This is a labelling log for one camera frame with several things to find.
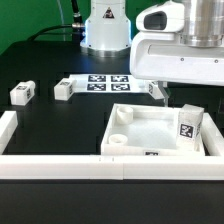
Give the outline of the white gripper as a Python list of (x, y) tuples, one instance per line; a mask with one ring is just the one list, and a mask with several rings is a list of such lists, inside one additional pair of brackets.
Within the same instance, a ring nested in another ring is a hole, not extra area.
[(130, 53), (130, 72), (164, 83), (224, 86), (224, 1), (167, 1), (142, 11)]

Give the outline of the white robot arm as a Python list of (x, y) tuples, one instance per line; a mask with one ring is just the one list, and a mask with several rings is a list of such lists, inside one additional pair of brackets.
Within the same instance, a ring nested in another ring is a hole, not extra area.
[(167, 82), (224, 86), (224, 0), (167, 0), (143, 10), (130, 36), (124, 0), (91, 0), (81, 50), (130, 53), (130, 73), (155, 99)]

